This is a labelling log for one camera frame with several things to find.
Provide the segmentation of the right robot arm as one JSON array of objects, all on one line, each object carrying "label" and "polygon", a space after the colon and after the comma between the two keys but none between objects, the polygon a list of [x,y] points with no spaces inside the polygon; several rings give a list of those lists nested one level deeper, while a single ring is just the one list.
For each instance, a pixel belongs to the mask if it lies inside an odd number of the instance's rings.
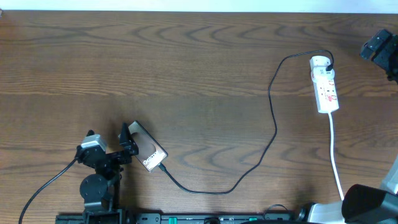
[{"label": "right robot arm", "polygon": [[[397,82],[397,35],[386,29],[378,31],[361,48],[360,56],[382,68],[390,82]],[[330,122],[330,159],[340,201],[310,203],[301,208],[297,222],[303,223],[397,223],[397,161],[379,188],[355,184],[343,194],[335,163],[332,112],[339,109],[334,82],[334,60],[324,56],[310,59],[317,110]]]}]

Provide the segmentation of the gold Samsung Galaxy smartphone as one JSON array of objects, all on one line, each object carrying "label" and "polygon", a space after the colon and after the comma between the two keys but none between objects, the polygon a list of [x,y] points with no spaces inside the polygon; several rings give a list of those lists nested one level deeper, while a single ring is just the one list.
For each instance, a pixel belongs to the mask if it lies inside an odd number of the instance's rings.
[{"label": "gold Samsung Galaxy smartphone", "polygon": [[134,157],[148,172],[152,172],[167,158],[168,153],[138,121],[134,121],[128,127],[139,148],[138,155]]}]

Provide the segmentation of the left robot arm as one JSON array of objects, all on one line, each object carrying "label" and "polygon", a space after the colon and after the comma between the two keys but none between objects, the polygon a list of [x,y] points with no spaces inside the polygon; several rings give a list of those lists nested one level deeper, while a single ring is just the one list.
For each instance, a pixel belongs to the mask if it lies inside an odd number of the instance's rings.
[{"label": "left robot arm", "polygon": [[130,164],[139,148],[133,140],[128,125],[123,123],[119,136],[120,151],[107,153],[106,141],[93,130],[88,131],[77,146],[75,159],[95,170],[80,185],[84,200],[84,223],[130,223],[127,210],[119,207],[119,191],[123,165]]}]

